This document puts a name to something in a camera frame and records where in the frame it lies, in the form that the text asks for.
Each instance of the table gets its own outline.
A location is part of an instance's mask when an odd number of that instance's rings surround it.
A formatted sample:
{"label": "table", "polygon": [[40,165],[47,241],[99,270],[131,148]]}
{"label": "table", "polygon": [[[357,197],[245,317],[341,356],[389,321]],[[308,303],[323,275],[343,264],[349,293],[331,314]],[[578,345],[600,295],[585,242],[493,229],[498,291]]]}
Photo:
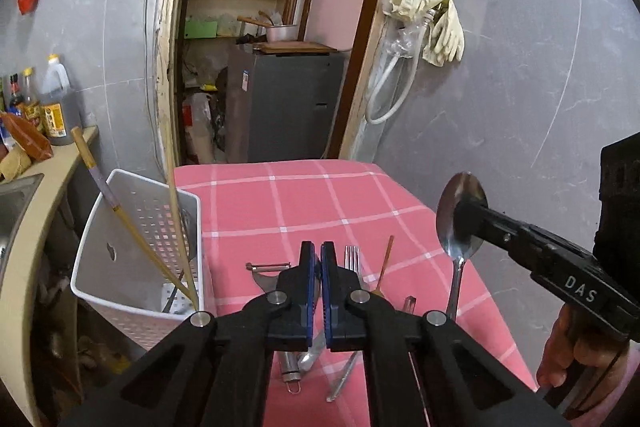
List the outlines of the table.
{"label": "table", "polygon": [[[396,237],[382,283],[386,299],[401,309],[417,298],[415,314],[444,311],[452,262],[440,247],[435,214],[378,166],[344,160],[184,166],[176,182],[202,200],[204,255],[211,267],[218,314],[238,311],[261,290],[245,270],[251,262],[297,264],[300,243],[316,252],[334,241],[341,263],[346,245],[361,251],[364,279],[375,284],[389,235]],[[534,389],[498,308],[471,263],[463,276],[458,323],[517,377]],[[315,331],[322,327],[322,310]],[[330,382],[349,353],[325,353],[291,396],[273,364],[264,425],[369,426],[362,362],[334,403]]]}

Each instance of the cutting board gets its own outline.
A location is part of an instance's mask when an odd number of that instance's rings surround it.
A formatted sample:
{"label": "cutting board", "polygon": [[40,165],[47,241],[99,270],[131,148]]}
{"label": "cutting board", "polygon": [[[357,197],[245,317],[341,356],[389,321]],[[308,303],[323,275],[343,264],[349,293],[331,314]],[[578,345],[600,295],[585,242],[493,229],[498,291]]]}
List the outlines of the cutting board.
{"label": "cutting board", "polygon": [[330,48],[324,44],[317,42],[298,42],[298,41],[282,41],[282,42],[261,42],[254,44],[254,48],[259,49],[267,55],[274,54],[303,54],[303,53],[334,53],[337,50]]}

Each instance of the countertop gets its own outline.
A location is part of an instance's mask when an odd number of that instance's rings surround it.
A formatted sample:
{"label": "countertop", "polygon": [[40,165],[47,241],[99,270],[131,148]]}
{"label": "countertop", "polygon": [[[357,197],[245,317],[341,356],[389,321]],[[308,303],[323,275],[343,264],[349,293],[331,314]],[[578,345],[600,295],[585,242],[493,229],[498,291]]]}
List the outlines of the countertop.
{"label": "countertop", "polygon": [[[84,130],[89,144],[97,135],[97,127]],[[79,162],[75,144],[53,147],[53,158],[20,176],[44,174],[15,236],[0,289],[0,377],[27,420],[36,426],[40,422],[29,354],[36,273],[54,213]]]}

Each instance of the screw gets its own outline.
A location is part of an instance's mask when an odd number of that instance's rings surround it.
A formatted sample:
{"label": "screw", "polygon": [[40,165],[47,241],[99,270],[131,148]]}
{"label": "screw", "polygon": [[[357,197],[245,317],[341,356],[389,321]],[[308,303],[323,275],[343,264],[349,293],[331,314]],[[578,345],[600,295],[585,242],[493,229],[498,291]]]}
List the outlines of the screw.
{"label": "screw", "polygon": [[190,322],[197,328],[203,328],[211,322],[211,315],[207,312],[195,312],[191,315]]}
{"label": "screw", "polygon": [[276,290],[267,295],[267,300],[271,304],[276,304],[277,306],[280,306],[281,304],[284,304],[284,302],[287,300],[287,294],[279,290]]}
{"label": "screw", "polygon": [[364,290],[354,290],[351,292],[351,300],[358,304],[364,304],[371,298],[369,292]]}
{"label": "screw", "polygon": [[427,313],[427,322],[433,326],[442,326],[447,322],[447,315],[439,311]]}

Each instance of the human hand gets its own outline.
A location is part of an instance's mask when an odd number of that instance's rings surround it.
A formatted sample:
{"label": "human hand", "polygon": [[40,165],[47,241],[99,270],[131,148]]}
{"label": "human hand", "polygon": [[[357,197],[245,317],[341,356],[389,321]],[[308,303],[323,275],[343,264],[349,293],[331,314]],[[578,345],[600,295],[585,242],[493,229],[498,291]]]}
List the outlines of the human hand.
{"label": "human hand", "polygon": [[[536,378],[540,386],[551,385],[559,387],[566,380],[567,368],[574,360],[577,360],[582,365],[598,369],[593,380],[586,386],[585,391],[587,392],[596,383],[596,380],[604,370],[609,367],[609,364],[623,345],[606,337],[600,331],[587,329],[581,334],[575,345],[572,346],[567,337],[567,331],[571,325],[571,317],[571,308],[568,305],[564,305],[551,331],[551,336],[546,341]],[[580,404],[584,397],[584,394],[581,394],[572,406],[577,407],[580,405],[581,410],[589,410],[609,396],[620,385],[625,375],[627,359],[628,343],[626,343],[622,356],[619,357],[607,373],[607,376],[584,404]]]}

